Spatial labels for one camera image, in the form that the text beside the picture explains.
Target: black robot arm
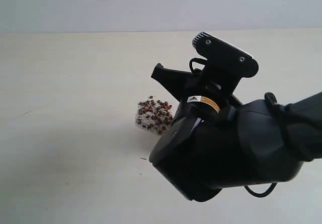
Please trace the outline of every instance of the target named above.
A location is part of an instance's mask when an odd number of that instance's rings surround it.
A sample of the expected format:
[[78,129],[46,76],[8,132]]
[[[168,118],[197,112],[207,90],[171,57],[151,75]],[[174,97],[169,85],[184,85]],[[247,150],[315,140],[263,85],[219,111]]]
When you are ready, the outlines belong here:
[[[305,161],[322,156],[322,93],[287,106],[267,93],[242,105],[232,93],[241,78],[256,74],[256,61],[206,33],[193,45],[207,58],[202,70],[158,64],[152,74],[180,103],[149,160],[187,199],[206,201],[236,186],[265,197]],[[267,183],[272,186],[263,194],[248,187]]]

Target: white table surface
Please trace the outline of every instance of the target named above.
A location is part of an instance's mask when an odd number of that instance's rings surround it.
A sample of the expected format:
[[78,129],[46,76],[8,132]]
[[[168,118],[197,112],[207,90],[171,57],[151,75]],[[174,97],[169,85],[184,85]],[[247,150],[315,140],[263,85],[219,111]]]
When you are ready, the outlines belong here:
[[[149,76],[158,62],[188,70],[196,34],[1,35],[0,223],[320,223],[319,160],[265,199],[232,188],[198,203],[140,159],[158,136],[134,126],[136,103],[177,104]],[[244,103],[321,91],[322,29],[213,34],[260,64],[236,90]]]

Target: coffee beans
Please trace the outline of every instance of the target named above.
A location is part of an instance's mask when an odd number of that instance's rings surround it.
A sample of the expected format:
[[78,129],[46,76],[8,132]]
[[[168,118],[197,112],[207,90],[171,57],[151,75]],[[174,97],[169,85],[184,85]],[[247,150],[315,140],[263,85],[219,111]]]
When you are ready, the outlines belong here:
[[167,101],[154,100],[153,96],[149,96],[148,100],[138,103],[135,123],[140,128],[161,135],[172,125],[171,107]]

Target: yellow warning sticker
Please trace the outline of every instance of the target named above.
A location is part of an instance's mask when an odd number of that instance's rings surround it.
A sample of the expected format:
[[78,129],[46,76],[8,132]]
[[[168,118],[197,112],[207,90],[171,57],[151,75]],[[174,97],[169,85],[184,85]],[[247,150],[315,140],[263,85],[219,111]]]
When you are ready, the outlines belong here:
[[215,109],[216,112],[220,111],[220,107],[217,105],[217,103],[215,103],[214,101],[212,101],[210,98],[208,97],[203,97],[203,96],[191,96],[188,97],[187,102],[203,102],[205,104],[207,104],[208,106],[211,106],[213,109]]

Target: white wall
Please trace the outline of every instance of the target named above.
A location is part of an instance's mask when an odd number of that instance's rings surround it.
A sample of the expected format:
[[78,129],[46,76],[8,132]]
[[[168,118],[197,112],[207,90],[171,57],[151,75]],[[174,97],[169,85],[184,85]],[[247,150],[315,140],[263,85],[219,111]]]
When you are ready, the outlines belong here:
[[321,27],[322,0],[0,0],[1,32]]
[[[243,188],[185,200],[152,165],[158,136],[134,126],[156,63],[188,70],[197,32],[0,36],[0,223],[320,223],[321,161],[265,199]],[[280,103],[321,91],[322,29],[217,31],[260,64],[236,95]]]

